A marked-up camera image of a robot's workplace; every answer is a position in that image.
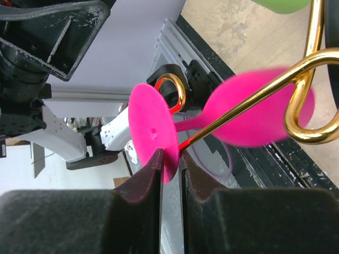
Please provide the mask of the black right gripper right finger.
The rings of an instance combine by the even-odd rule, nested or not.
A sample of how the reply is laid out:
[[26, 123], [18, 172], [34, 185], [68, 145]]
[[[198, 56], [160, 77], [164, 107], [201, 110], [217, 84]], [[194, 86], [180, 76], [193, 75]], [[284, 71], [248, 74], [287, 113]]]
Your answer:
[[321, 188], [227, 188], [182, 153], [185, 253], [338, 253], [338, 201]]

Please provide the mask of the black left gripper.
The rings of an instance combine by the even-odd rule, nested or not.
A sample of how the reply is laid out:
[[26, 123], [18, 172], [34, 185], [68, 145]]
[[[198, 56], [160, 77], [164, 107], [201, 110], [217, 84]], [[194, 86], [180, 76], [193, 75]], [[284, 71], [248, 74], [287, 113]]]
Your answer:
[[49, 73], [71, 79], [110, 16], [105, 1], [1, 1], [1, 137], [45, 129]]

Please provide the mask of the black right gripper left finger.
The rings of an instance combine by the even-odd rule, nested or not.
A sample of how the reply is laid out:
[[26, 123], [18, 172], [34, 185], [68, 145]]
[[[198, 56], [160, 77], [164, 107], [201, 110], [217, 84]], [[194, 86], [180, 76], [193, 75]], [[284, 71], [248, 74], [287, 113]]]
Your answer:
[[1, 253], [159, 253], [164, 151], [109, 190], [1, 196]]

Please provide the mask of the pink plastic wine glass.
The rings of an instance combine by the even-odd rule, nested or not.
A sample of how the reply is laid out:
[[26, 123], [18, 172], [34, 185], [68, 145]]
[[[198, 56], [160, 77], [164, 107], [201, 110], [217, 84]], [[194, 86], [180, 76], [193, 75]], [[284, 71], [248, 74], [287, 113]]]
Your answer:
[[[145, 165], [156, 149], [163, 149], [163, 182], [170, 182], [179, 164], [178, 132], [205, 128], [285, 71], [285, 67], [275, 67], [234, 75], [212, 92], [198, 116], [177, 123], [163, 96], [153, 86], [137, 85], [130, 95], [128, 119], [139, 160]], [[284, 114], [294, 89], [294, 84], [288, 84], [217, 129], [213, 136], [227, 144], [245, 148], [287, 139]]]

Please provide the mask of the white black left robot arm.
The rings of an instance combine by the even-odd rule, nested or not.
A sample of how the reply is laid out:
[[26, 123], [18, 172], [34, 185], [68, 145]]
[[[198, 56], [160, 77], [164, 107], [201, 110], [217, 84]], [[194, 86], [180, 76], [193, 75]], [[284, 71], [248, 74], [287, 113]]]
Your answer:
[[71, 79], [114, 1], [1, 1], [1, 140], [20, 138], [63, 158], [69, 170], [114, 162], [108, 126], [75, 132], [44, 103], [47, 80]]

